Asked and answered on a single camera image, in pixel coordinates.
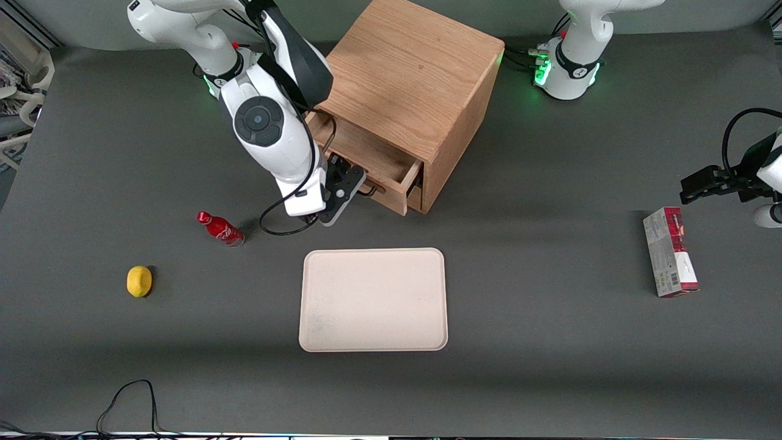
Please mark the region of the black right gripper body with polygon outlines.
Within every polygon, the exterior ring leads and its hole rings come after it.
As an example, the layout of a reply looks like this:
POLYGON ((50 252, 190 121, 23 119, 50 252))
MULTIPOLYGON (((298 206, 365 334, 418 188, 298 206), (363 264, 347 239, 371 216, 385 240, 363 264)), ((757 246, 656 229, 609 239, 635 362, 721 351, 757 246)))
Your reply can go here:
POLYGON ((318 213, 318 220, 331 226, 348 203, 354 187, 354 173, 348 161, 328 161, 325 175, 325 209, 318 213))

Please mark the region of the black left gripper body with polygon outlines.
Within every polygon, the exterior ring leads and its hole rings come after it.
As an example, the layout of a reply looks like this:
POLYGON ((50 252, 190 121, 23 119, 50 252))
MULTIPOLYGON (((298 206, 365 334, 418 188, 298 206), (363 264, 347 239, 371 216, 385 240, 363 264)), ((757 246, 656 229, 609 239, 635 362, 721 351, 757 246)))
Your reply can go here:
POLYGON ((781 134, 755 142, 731 170, 741 183, 781 191, 781 134))

